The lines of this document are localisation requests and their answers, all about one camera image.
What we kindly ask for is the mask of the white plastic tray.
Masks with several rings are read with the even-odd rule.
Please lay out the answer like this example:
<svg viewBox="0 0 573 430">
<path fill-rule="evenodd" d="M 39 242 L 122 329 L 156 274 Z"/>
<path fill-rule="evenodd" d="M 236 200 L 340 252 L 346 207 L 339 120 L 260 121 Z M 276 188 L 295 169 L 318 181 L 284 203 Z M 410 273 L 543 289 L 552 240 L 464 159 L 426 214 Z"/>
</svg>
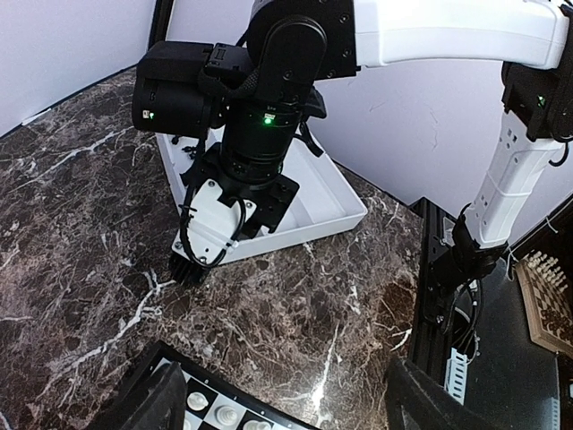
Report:
<svg viewBox="0 0 573 430">
<path fill-rule="evenodd" d="M 193 164 L 171 146 L 170 134 L 158 134 L 157 142 L 175 205 L 181 208 L 192 185 L 181 175 Z M 290 145 L 283 163 L 284 176 L 299 184 L 299 190 L 275 232 L 262 227 L 252 237 L 242 237 L 225 263 L 274 252 L 293 245 L 329 237 L 355 228 L 367 209 L 327 154 L 315 157 L 303 142 Z"/>
</svg>

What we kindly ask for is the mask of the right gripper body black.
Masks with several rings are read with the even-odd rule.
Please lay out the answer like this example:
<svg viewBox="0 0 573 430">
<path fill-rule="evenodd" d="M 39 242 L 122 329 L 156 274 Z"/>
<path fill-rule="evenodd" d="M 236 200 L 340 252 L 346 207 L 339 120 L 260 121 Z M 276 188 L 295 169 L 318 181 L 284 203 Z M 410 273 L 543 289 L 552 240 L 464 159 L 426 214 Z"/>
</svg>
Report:
<svg viewBox="0 0 573 430">
<path fill-rule="evenodd" d="M 215 181 L 221 188 L 217 201 L 228 208 L 237 198 L 251 202 L 256 209 L 245 221 L 242 237 L 255 237 L 262 227 L 275 232 L 299 190 L 299 184 L 282 175 L 278 168 L 270 172 L 252 159 L 234 154 L 221 142 L 197 158 L 181 179 L 185 186 L 194 188 Z"/>
</svg>

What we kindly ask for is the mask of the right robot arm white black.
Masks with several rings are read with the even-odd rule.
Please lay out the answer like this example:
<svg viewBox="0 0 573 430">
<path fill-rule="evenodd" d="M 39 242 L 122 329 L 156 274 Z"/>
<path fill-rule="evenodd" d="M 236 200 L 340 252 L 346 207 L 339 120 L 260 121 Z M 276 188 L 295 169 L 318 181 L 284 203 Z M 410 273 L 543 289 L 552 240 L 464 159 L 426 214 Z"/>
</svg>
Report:
<svg viewBox="0 0 573 430">
<path fill-rule="evenodd" d="M 283 168 L 293 140 L 316 157 L 308 121 L 327 115 L 316 82 L 413 60 L 502 62 L 502 129 L 475 199 L 422 277 L 427 320 L 446 323 L 508 248 L 542 172 L 572 140 L 572 6 L 567 1 L 257 1 L 234 45 L 169 41 L 156 4 L 136 67 L 133 125 L 191 138 L 173 279 L 201 284 L 231 250 L 278 229 L 299 186 Z"/>
</svg>

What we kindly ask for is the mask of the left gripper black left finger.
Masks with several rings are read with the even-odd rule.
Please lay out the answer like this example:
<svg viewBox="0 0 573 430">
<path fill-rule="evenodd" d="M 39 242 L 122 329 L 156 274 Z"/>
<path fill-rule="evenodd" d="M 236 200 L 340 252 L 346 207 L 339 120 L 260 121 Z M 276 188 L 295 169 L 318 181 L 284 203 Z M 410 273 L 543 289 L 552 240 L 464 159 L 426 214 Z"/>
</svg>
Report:
<svg viewBox="0 0 573 430">
<path fill-rule="evenodd" d="M 97 417 L 92 429 L 183 429 L 187 385 L 181 366 L 164 364 L 125 400 Z"/>
</svg>

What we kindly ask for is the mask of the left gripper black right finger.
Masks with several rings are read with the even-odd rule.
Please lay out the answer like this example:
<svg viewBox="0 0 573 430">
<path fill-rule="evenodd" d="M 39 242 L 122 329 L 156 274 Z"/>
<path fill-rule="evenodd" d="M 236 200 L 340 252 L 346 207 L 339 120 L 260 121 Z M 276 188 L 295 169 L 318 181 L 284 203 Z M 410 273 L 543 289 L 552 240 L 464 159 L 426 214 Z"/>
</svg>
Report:
<svg viewBox="0 0 573 430">
<path fill-rule="evenodd" d="M 407 359 L 393 357 L 386 371 L 389 429 L 485 429 L 486 421 L 454 400 Z"/>
</svg>

